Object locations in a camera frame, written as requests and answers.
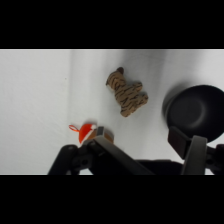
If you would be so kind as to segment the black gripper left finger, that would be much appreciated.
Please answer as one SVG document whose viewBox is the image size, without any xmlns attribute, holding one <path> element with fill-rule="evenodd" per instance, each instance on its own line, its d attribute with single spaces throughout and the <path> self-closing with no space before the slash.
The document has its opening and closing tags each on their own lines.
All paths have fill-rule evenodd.
<svg viewBox="0 0 224 224">
<path fill-rule="evenodd" d="M 128 156 L 102 136 L 86 140 L 80 147 L 65 145 L 51 165 L 49 175 L 153 175 L 153 172 Z"/>
</svg>

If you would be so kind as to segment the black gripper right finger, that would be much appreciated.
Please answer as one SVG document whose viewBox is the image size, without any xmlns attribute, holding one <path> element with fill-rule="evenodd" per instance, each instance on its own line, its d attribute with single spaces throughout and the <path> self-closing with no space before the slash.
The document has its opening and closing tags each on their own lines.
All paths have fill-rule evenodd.
<svg viewBox="0 0 224 224">
<path fill-rule="evenodd" d="M 169 128 L 167 141 L 184 161 L 182 175 L 204 175 L 206 169 L 224 175 L 224 144 L 210 147 L 205 137 L 189 138 L 176 127 Z"/>
</svg>

